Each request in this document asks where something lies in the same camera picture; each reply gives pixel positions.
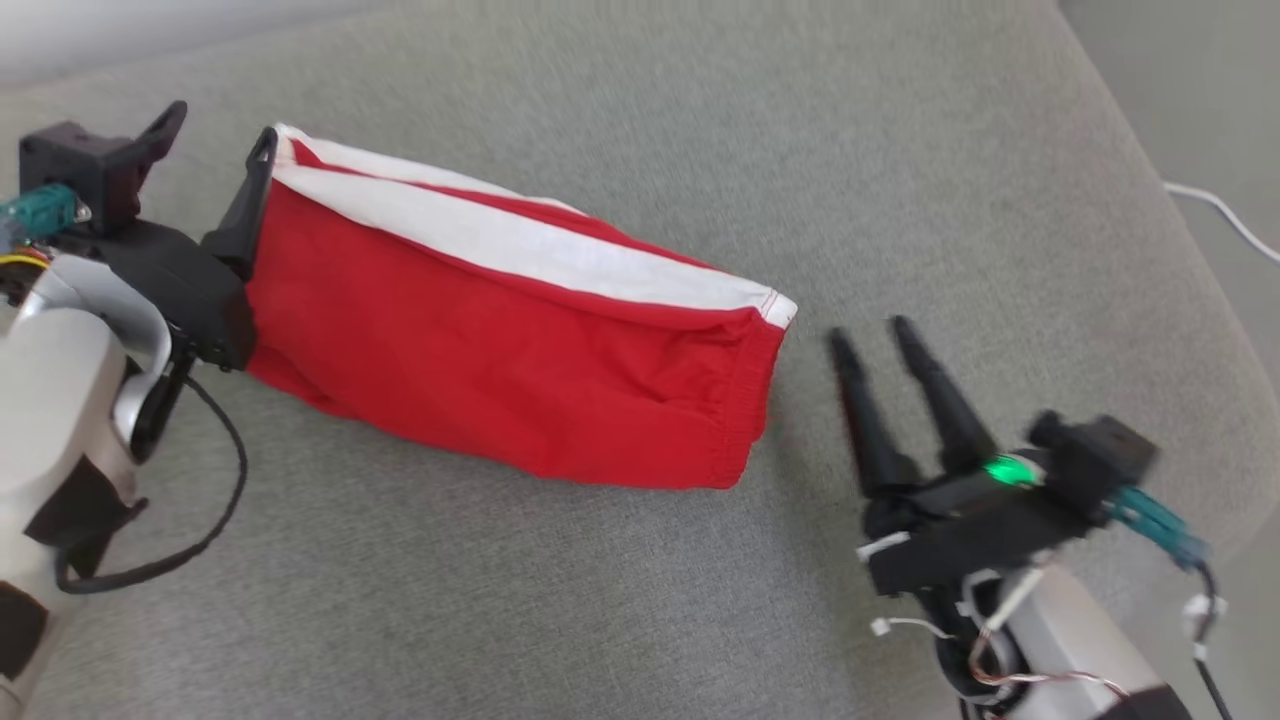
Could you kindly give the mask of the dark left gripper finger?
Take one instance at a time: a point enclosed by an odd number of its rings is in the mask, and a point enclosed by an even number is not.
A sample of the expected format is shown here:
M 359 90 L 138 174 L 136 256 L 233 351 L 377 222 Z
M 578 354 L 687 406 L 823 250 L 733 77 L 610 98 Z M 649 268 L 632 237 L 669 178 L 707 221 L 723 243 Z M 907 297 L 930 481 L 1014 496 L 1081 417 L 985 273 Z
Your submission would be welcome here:
M 188 115 L 187 101 L 172 102 L 137 137 L 118 151 L 118 197 L 138 201 L 148 173 L 165 159 Z
M 200 242 L 242 282 L 253 277 L 278 146 L 278 132 L 265 127 L 244 159 L 244 178 L 229 208 L 219 225 Z

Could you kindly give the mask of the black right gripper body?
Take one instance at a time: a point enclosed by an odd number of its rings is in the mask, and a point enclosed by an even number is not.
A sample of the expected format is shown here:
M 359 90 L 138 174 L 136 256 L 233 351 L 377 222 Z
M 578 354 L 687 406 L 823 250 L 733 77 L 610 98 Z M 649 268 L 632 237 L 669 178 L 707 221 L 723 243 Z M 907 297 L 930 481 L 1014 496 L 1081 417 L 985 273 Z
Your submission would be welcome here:
M 979 570 L 1020 568 L 1089 534 L 1087 519 L 1047 487 L 1042 461 L 1000 455 L 972 474 L 872 500 L 861 560 L 876 593 L 915 593 Z

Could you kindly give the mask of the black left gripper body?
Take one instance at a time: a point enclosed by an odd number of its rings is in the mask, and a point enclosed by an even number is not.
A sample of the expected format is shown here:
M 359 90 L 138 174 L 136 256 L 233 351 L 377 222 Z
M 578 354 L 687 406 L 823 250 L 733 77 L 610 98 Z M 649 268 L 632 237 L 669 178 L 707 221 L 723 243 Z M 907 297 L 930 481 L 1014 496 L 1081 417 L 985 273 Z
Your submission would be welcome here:
M 60 249 L 109 266 L 180 332 L 201 361 L 227 372 L 247 369 L 257 332 L 244 282 L 191 237 L 147 220 L 110 236 L 77 225 L 60 233 Z

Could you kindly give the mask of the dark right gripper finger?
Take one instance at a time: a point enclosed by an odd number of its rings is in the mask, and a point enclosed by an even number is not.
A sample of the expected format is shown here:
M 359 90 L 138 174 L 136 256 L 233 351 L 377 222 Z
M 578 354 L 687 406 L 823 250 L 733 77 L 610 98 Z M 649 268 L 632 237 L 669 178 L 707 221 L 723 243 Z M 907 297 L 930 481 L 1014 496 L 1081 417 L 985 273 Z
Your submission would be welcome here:
M 979 470 L 998 454 L 995 437 L 928 348 L 915 324 L 906 316 L 892 316 L 890 329 L 901 363 L 916 382 L 931 413 L 940 441 L 937 457 L 942 470 L 948 475 Z
M 829 331 L 827 347 L 861 495 L 865 498 L 886 498 L 911 493 L 920 479 L 918 468 L 900 452 L 884 424 L 870 387 L 870 375 L 852 341 L 845 331 Z

